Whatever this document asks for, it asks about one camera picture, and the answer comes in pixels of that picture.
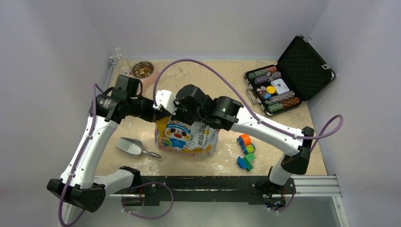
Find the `orange blue toy car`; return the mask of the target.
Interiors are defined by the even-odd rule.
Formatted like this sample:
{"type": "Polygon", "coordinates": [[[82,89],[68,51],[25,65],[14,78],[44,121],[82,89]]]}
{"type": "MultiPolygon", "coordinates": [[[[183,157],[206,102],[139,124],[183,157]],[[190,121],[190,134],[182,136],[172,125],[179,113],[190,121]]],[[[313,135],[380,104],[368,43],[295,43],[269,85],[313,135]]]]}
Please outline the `orange blue toy car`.
{"type": "Polygon", "coordinates": [[[247,135],[247,134],[239,135],[237,138],[237,142],[240,145],[240,147],[245,155],[255,152],[255,146],[252,143],[249,135],[247,135]]]}

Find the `yellow round chip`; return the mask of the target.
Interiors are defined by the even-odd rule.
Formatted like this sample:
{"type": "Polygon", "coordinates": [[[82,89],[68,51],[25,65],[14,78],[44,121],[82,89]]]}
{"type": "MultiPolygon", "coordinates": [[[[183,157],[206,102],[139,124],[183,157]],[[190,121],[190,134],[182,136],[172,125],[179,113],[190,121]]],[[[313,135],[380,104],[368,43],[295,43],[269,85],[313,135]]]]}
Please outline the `yellow round chip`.
{"type": "Polygon", "coordinates": [[[276,89],[273,86],[267,86],[266,87],[266,91],[268,94],[275,94],[276,93],[276,89]]]}

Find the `pink double pet bowl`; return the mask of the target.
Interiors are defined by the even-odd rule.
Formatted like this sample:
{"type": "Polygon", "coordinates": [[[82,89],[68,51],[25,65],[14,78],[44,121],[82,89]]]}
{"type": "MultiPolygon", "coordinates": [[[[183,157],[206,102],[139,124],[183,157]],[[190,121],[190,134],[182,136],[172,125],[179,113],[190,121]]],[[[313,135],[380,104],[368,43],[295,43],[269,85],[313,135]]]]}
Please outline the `pink double pet bowl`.
{"type": "Polygon", "coordinates": [[[143,93],[155,83],[159,70],[150,61],[138,61],[131,65],[131,71],[127,76],[139,79],[143,85],[143,93]]]}

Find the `white playing card box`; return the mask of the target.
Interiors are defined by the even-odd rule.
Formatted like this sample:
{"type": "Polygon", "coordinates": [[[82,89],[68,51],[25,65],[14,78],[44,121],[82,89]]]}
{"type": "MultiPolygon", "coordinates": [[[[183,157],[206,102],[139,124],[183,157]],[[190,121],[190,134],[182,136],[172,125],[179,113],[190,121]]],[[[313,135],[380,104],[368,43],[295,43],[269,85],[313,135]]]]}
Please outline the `white playing card box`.
{"type": "Polygon", "coordinates": [[[290,89],[286,85],[285,81],[283,79],[276,79],[271,82],[271,85],[275,88],[276,93],[279,94],[284,94],[286,92],[289,92],[290,89]]]}

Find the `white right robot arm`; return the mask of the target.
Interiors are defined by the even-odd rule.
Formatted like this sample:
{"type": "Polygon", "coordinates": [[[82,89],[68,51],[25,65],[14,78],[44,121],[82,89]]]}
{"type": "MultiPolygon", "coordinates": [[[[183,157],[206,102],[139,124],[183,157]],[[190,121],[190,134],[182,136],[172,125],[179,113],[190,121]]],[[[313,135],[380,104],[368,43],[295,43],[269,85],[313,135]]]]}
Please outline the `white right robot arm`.
{"type": "Polygon", "coordinates": [[[186,85],[166,100],[164,108],[184,123],[201,122],[213,129],[244,133],[280,151],[282,158],[265,180],[270,192],[278,192],[292,175],[303,175],[309,165],[314,130],[287,127],[248,110],[240,101],[227,96],[210,98],[199,87],[186,85]]]}

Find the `green blue toy blocks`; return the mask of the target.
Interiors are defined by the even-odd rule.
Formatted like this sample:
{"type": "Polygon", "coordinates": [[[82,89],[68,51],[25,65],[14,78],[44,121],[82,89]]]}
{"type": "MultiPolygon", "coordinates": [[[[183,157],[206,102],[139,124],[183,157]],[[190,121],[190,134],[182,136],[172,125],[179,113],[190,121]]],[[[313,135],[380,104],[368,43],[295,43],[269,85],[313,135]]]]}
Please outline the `green blue toy blocks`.
{"type": "Polygon", "coordinates": [[[253,153],[249,153],[245,155],[244,157],[238,156],[236,162],[237,165],[241,168],[244,169],[248,172],[250,172],[253,169],[253,166],[251,165],[251,162],[255,160],[255,156],[253,153]]]}

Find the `metal food scoop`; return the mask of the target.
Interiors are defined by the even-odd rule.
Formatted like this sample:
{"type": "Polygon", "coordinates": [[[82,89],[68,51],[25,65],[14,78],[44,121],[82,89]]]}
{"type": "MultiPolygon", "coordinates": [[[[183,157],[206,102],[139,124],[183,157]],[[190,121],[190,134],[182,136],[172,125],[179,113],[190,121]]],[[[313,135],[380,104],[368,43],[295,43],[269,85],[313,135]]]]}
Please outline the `metal food scoop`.
{"type": "Polygon", "coordinates": [[[159,154],[155,153],[155,152],[150,152],[150,151],[146,151],[144,149],[144,144],[140,141],[140,140],[136,140],[136,139],[131,139],[131,138],[126,138],[126,137],[120,137],[115,146],[125,152],[126,154],[130,155],[130,156],[139,156],[141,154],[145,154],[145,155],[149,155],[151,157],[155,157],[155,158],[162,158],[159,154]]]}

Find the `clear plastic bottle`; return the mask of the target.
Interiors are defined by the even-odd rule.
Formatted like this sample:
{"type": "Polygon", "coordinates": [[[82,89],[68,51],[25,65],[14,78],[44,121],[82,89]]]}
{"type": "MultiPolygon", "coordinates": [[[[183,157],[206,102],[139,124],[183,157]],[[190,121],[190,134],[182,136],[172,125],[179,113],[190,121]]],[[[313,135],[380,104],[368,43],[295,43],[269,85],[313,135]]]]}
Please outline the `clear plastic bottle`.
{"type": "Polygon", "coordinates": [[[129,76],[131,74],[131,65],[124,49],[121,47],[116,47],[114,49],[114,55],[118,60],[117,65],[119,67],[120,74],[129,76]]]}

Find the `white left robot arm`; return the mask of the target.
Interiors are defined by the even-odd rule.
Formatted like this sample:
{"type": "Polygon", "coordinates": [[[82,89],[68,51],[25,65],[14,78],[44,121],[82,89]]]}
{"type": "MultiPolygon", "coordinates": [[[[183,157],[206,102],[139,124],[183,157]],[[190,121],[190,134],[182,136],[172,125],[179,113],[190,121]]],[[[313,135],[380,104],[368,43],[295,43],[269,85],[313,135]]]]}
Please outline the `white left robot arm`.
{"type": "Polygon", "coordinates": [[[140,171],[128,166],[95,178],[105,147],[122,119],[139,117],[154,122],[165,115],[153,109],[153,101],[141,95],[139,79],[119,75],[114,87],[95,96],[89,110],[85,133],[58,179],[51,179],[47,190],[65,202],[89,212],[97,211],[106,197],[120,190],[136,193],[141,187],[140,171]]]}

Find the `black poker chip case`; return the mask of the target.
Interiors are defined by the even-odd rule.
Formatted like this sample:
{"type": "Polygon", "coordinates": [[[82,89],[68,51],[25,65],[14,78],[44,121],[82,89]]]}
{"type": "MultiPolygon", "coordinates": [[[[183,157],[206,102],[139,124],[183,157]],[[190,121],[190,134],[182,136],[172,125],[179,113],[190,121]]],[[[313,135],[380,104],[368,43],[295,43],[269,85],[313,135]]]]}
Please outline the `black poker chip case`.
{"type": "Polygon", "coordinates": [[[293,38],[276,63],[244,73],[248,90],[256,98],[251,102],[267,116],[305,104],[335,78],[335,72],[302,35],[293,38]],[[276,79],[283,79],[290,91],[268,94],[266,87],[276,79]]]}

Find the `cat food bag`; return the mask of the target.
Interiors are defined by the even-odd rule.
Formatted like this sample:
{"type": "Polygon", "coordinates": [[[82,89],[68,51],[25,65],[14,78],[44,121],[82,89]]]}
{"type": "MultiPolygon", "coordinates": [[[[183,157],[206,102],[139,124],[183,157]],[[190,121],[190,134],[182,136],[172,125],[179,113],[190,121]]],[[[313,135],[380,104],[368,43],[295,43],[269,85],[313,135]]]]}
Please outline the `cat food bag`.
{"type": "Polygon", "coordinates": [[[189,125],[171,117],[155,122],[155,144],[164,151],[187,156],[210,156],[216,152],[219,130],[201,122],[189,125]]]}

